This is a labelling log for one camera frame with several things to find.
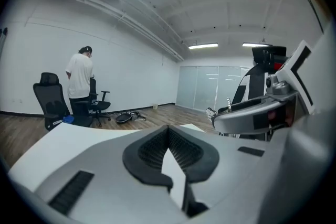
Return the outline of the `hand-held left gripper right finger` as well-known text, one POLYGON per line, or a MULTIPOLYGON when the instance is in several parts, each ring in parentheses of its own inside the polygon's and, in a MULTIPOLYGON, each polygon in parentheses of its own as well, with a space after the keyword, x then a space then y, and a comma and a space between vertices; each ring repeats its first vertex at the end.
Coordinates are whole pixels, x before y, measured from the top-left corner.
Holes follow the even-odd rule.
POLYGON ((168 224, 257 224, 272 144, 169 127, 170 150, 187 160, 184 211, 168 224))

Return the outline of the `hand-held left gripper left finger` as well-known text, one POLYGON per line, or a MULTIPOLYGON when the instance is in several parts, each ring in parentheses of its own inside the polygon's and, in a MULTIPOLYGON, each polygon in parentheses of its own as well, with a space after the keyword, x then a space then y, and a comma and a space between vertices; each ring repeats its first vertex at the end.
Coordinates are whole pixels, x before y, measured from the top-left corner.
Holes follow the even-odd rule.
POLYGON ((84 224, 182 224, 188 217, 165 186, 146 185, 125 168, 122 155, 133 142, 162 130, 153 127, 90 146, 52 172, 35 193, 46 203, 79 171, 93 174, 68 218, 84 224))

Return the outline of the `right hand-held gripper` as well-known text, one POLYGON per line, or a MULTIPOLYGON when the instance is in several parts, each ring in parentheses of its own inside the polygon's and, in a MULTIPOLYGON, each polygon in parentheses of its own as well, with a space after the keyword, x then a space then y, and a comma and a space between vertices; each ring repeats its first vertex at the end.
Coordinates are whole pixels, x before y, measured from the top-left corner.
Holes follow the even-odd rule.
POLYGON ((271 111, 291 110, 294 124, 305 115, 336 108, 336 26, 328 26, 313 48, 302 41, 276 76, 298 95, 287 103, 262 96, 233 104, 230 111, 213 117, 215 130, 223 134, 261 134, 271 130, 271 111))

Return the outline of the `person's right hand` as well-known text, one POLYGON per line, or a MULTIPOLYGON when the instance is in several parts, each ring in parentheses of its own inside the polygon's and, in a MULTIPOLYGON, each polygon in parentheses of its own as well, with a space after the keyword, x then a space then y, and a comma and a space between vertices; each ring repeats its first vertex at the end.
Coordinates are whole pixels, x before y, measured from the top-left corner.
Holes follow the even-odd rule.
POLYGON ((268 121, 271 126, 284 125, 291 127, 293 125, 294 113, 291 110, 274 110, 268 113, 268 121))

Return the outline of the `black and white backpack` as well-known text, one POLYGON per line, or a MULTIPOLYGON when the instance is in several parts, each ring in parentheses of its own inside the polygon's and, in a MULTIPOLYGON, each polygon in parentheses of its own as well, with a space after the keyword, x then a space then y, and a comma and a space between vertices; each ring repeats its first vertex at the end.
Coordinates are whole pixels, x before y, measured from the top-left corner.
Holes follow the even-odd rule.
MULTIPOLYGON (((254 63, 254 67, 252 67, 246 75, 243 76, 238 90, 234 96, 233 101, 227 100, 228 105, 226 107, 220 108, 217 111, 214 111, 211 108, 206 110, 206 113, 212 122, 214 116, 219 113, 228 112, 231 110, 231 106, 236 103, 241 103, 250 99, 267 96, 266 95, 266 78, 275 73, 265 72, 261 67, 256 66, 254 63)), ((223 134, 219 132, 219 135, 234 137, 234 138, 246 138, 246 139, 264 139, 267 140, 268 135, 274 132, 276 129, 271 127, 266 133, 255 134, 255 135, 247 135, 247 134, 223 134)))

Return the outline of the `frosted glass partition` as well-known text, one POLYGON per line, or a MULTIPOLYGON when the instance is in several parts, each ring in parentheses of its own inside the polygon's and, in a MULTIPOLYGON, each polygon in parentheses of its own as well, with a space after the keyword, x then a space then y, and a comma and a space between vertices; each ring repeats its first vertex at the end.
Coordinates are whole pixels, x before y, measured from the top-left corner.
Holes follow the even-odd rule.
POLYGON ((249 67, 180 67, 176 105, 205 111, 218 110, 233 101, 238 86, 249 67))

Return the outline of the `black equipment bundle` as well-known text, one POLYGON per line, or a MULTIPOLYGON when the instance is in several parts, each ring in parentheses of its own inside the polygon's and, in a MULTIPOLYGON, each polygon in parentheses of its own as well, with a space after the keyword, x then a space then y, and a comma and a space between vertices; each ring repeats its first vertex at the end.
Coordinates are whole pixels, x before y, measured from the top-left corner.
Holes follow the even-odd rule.
POLYGON ((144 120, 146 121, 146 117, 142 116, 139 112, 137 111, 128 111, 128 112, 124 112, 119 114, 116 118, 115 121, 118 124, 124 124, 127 123, 129 121, 141 121, 144 120))

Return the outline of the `black mesh office chair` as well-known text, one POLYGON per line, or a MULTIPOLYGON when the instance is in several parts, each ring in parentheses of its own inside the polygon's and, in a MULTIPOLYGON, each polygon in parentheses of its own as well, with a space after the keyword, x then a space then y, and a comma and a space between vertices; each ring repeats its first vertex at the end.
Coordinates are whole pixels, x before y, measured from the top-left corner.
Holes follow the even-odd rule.
MULTIPOLYGON (((64 116, 72 115, 66 105, 63 88, 56 74, 43 72, 40 81, 33 85, 34 94, 41 106, 45 119, 45 128, 51 131, 62 122, 64 116)), ((90 116, 72 115, 75 120, 72 125, 91 127, 93 119, 90 116)))
POLYGON ((108 115, 103 115, 102 111, 106 110, 110 107, 111 103, 105 101, 106 94, 110 93, 110 91, 101 91, 103 94, 101 101, 98 100, 98 94, 96 89, 97 82, 94 78, 90 78, 90 105, 89 110, 92 110, 95 113, 95 119, 99 123, 99 127, 102 127, 102 123, 100 118, 106 118, 111 121, 111 117, 108 115))

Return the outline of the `black and red device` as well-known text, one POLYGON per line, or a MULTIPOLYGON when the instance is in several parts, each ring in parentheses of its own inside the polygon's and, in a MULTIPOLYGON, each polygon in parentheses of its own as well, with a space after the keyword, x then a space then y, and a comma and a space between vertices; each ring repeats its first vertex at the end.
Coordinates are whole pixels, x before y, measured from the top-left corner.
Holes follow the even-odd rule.
POLYGON ((256 66, 268 73, 277 72, 288 58, 287 48, 283 46, 253 47, 252 53, 256 66))

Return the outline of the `long ceiling light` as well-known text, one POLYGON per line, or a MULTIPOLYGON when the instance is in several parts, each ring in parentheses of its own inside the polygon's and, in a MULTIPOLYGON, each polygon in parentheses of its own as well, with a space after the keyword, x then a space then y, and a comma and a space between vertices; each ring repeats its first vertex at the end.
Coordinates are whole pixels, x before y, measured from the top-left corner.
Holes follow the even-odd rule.
POLYGON ((218 47, 218 43, 192 45, 192 46, 189 46, 188 48, 190 50, 195 50, 195 49, 216 48, 216 47, 218 47))
POLYGON ((262 43, 252 43, 252 42, 244 42, 242 44, 243 47, 251 47, 251 48, 254 48, 254 47, 271 47, 272 45, 270 44, 262 44, 262 43))

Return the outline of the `white ceiling pipes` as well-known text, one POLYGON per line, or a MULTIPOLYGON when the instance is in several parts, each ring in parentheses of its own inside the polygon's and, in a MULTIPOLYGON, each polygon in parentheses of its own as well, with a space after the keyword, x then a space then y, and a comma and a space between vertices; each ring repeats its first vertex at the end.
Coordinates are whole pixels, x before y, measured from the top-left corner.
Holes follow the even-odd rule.
POLYGON ((98 9, 156 44, 178 61, 186 57, 182 38, 149 4, 142 0, 76 0, 98 9))

